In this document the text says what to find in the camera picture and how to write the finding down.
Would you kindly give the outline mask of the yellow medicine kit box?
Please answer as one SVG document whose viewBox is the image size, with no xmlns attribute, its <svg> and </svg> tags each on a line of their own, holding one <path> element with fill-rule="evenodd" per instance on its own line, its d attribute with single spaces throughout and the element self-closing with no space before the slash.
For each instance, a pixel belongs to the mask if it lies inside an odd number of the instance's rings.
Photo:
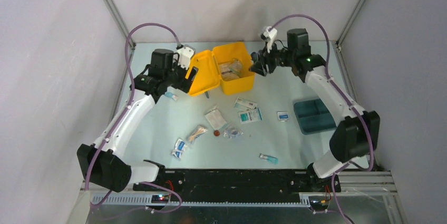
<svg viewBox="0 0 447 224">
<path fill-rule="evenodd" d="M 197 96 L 220 87 L 224 94 L 250 91 L 255 74 L 249 70 L 251 57 L 243 42 L 229 43 L 194 55 L 190 67 L 197 74 L 188 92 Z"/>
</svg>

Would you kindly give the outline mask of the white blue text packet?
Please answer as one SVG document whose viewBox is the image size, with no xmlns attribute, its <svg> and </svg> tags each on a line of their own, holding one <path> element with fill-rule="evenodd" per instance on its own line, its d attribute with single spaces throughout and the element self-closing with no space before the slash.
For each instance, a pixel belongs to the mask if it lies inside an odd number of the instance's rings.
<svg viewBox="0 0 447 224">
<path fill-rule="evenodd" d="M 240 76 L 232 71 L 222 72 L 221 77 L 222 77 L 223 81 L 233 81 L 233 80 L 240 79 Z"/>
</svg>

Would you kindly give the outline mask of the teal header plastic bag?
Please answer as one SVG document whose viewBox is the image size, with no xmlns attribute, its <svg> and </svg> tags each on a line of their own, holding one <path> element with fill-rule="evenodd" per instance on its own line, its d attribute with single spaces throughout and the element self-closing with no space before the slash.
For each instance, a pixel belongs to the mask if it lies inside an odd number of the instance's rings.
<svg viewBox="0 0 447 224">
<path fill-rule="evenodd" d="M 178 96 L 175 95 L 175 94 L 172 93 L 172 92 L 166 92 L 166 93 L 164 94 L 164 96 L 166 96 L 167 98 L 170 98 L 170 99 L 172 99 L 172 100 L 174 100 L 174 101 L 177 101 L 177 100 L 178 100 Z"/>
</svg>

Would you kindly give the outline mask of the clear bag white gauze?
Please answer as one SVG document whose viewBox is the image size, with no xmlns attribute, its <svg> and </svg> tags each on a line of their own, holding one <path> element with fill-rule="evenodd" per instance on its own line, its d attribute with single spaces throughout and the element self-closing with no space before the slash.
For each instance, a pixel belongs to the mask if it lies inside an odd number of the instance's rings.
<svg viewBox="0 0 447 224">
<path fill-rule="evenodd" d="M 217 106 L 214 106 L 209 111 L 205 113 L 205 118 L 214 130 L 220 130 L 227 124 Z"/>
</svg>

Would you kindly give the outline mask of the cotton swabs bag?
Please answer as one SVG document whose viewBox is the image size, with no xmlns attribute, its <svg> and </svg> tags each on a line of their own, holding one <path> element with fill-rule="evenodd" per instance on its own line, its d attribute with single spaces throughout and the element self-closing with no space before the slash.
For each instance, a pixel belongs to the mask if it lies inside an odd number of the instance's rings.
<svg viewBox="0 0 447 224">
<path fill-rule="evenodd" d="M 198 125 L 187 137 L 187 141 L 192 144 L 197 138 L 205 134 L 208 129 L 203 125 Z"/>
</svg>

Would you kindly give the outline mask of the tape roll clear bag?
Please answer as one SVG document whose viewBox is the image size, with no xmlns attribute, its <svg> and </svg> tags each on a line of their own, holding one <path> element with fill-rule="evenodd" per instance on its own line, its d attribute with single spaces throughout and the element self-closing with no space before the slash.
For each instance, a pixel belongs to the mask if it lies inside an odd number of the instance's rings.
<svg viewBox="0 0 447 224">
<path fill-rule="evenodd" d="M 243 132 L 235 126 L 229 126 L 224 130 L 224 137 L 227 139 L 234 139 L 241 135 L 243 135 Z"/>
</svg>

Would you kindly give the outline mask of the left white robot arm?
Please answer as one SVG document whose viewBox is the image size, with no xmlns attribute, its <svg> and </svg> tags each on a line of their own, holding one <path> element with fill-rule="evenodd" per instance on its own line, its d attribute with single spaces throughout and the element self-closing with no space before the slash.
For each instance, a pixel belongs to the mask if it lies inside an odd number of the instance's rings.
<svg viewBox="0 0 447 224">
<path fill-rule="evenodd" d="M 198 68 L 190 64 L 195 53 L 186 45 L 176 51 L 158 48 L 144 70 L 131 77 L 126 104 L 92 144 L 82 144 L 77 150 L 85 186 L 93 183 L 113 192 L 142 182 L 156 191 L 166 186 L 167 177 L 159 171 L 162 165 L 148 160 L 127 164 L 123 156 L 138 125 L 169 87 L 190 91 L 198 73 Z"/>
</svg>

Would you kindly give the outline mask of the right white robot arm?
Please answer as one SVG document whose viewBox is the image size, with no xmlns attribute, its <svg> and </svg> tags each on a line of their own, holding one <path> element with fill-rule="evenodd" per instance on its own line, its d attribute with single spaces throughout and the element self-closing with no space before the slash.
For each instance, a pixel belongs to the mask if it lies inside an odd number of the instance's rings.
<svg viewBox="0 0 447 224">
<path fill-rule="evenodd" d="M 287 46 L 275 44 L 278 31 L 268 26 L 261 34 L 265 46 L 254 53 L 251 72 L 266 76 L 277 67 L 289 67 L 292 73 L 310 87 L 331 114 L 336 130 L 329 141 L 329 150 L 311 164 L 307 186 L 321 191 L 328 184 L 327 177 L 340 172 L 355 158 L 373 156 L 377 147 L 380 116 L 366 111 L 335 82 L 327 67 L 327 60 L 312 54 L 308 33 L 304 28 L 287 31 Z"/>
</svg>

